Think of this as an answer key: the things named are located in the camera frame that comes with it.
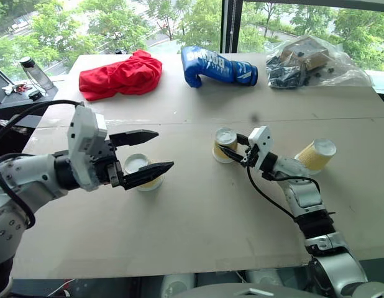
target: plastic bag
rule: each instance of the plastic bag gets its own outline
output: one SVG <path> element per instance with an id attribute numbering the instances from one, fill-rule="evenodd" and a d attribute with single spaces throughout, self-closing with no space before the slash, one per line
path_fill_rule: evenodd
<path id="1" fill-rule="evenodd" d="M 342 51 L 342 46 L 310 35 L 268 43 L 268 85 L 276 89 L 301 86 L 371 86 L 370 77 Z"/>

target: boxing glove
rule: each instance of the boxing glove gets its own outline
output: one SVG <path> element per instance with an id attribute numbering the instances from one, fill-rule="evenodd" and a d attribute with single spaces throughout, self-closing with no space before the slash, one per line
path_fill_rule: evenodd
<path id="1" fill-rule="evenodd" d="M 240 83 L 254 86 L 257 83 L 257 67 L 249 62 L 229 61 L 224 57 L 196 45 L 181 51 L 185 81 L 199 88 L 202 81 L 199 75 L 209 76 L 225 83 Z"/>

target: yellow paper cup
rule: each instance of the yellow paper cup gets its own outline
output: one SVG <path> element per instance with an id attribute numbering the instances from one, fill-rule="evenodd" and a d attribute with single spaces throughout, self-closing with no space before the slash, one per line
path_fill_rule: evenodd
<path id="1" fill-rule="evenodd" d="M 326 139 L 317 138 L 295 156 L 308 169 L 311 175 L 318 174 L 336 154 L 336 145 Z"/>
<path id="2" fill-rule="evenodd" d="M 142 168 L 150 164 L 151 164 L 151 161 L 144 154 L 141 154 L 141 153 L 133 154 L 133 155 L 130 155 L 124 162 L 124 171 L 127 174 L 132 174 L 137 172 L 139 168 Z M 163 177 L 159 176 L 158 178 L 155 178 L 150 182 L 137 186 L 136 188 L 139 191 L 153 191 L 154 189 L 158 188 L 162 184 L 162 182 L 163 182 Z"/>
<path id="3" fill-rule="evenodd" d="M 222 145 L 229 147 L 237 151 L 237 137 L 236 133 L 227 127 L 221 127 L 216 131 L 216 137 L 214 139 L 213 157 L 220 163 L 232 163 L 233 160 L 225 155 L 224 152 L 218 147 Z"/>

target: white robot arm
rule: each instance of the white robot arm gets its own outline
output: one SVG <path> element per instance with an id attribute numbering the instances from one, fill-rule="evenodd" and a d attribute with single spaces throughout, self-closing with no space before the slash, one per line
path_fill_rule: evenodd
<path id="1" fill-rule="evenodd" d="M 34 225 L 34 214 L 42 206 L 76 188 L 93 191 L 110 183 L 127 190 L 159 177 L 174 164 L 155 163 L 124 176 L 117 147 L 145 143 L 158 133 L 135 130 L 110 135 L 109 140 L 106 135 L 104 117 L 77 105 L 68 130 L 68 150 L 0 157 L 0 297 L 9 294 L 12 259 L 23 232 Z"/>
<path id="2" fill-rule="evenodd" d="M 378 287 L 367 283 L 359 261 L 351 253 L 341 233 L 335 230 L 333 220 L 321 199 L 319 184 L 308 177 L 306 168 L 298 160 L 270 152 L 273 140 L 269 127 L 256 128 L 249 137 L 238 134 L 237 140 L 248 146 L 246 157 L 228 147 L 221 147 L 221 150 L 247 167 L 250 182 L 256 190 L 298 224 L 305 237 L 306 251 L 312 256 L 308 268 L 319 293 L 337 298 L 350 297 L 355 292 L 370 293 L 368 297 L 384 297 L 381 296 L 384 294 L 384 285 Z M 257 187 L 252 180 L 250 168 L 261 171 L 264 179 L 276 181 L 280 185 L 291 213 Z"/>

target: table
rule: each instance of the table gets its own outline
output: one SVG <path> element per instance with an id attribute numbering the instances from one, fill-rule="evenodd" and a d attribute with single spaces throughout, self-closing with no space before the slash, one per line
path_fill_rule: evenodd
<path id="1" fill-rule="evenodd" d="M 221 126 L 248 134 L 269 125 L 273 152 L 285 156 L 294 156 L 314 138 L 333 140 L 337 155 L 315 176 L 322 198 L 329 211 L 337 212 L 332 216 L 336 228 L 358 258 L 384 257 L 384 103 L 370 88 L 283 92 L 269 89 L 261 76 L 251 88 L 205 79 L 200 89 L 192 89 L 183 81 L 179 56 L 157 57 L 164 71 L 155 91 L 86 105 L 104 114 L 108 133 L 136 128 L 159 132 L 148 143 L 119 148 L 117 155 L 121 161 L 139 152 L 155 161 L 174 161 L 162 186 L 154 192 L 111 186 L 75 190 L 47 204 L 37 212 L 36 226 L 24 234 L 15 278 L 108 278 L 305 264 L 309 255 L 298 227 L 254 191 L 245 169 L 212 157 L 214 132 Z M 79 57 L 68 88 L 56 99 L 82 100 L 76 89 L 80 70 L 121 58 Z M 265 63 L 259 54 L 231 58 L 250 61 L 259 70 Z M 65 149 L 72 113 L 63 105 L 50 107 L 24 151 Z M 251 122 L 252 115 L 258 123 Z M 254 177 L 287 207 L 277 184 L 263 181 L 258 173 Z"/>

